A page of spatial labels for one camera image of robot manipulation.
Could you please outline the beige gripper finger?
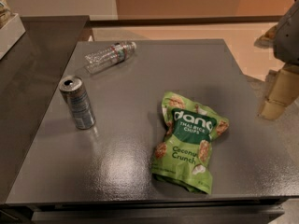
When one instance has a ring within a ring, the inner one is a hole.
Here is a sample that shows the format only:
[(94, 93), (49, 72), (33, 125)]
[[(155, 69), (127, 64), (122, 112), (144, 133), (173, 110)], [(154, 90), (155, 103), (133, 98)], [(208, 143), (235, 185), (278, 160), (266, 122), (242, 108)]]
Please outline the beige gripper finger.
[(265, 80), (259, 116), (278, 119), (299, 97), (299, 66), (286, 63), (278, 71), (270, 70)]

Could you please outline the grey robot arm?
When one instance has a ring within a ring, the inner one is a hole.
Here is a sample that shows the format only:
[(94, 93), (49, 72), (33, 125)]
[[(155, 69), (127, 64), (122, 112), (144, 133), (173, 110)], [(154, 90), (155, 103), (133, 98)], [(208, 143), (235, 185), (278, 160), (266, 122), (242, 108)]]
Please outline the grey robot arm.
[(266, 77), (258, 114), (269, 120), (278, 119), (299, 97), (299, 1), (279, 20), (273, 51), (284, 66)]

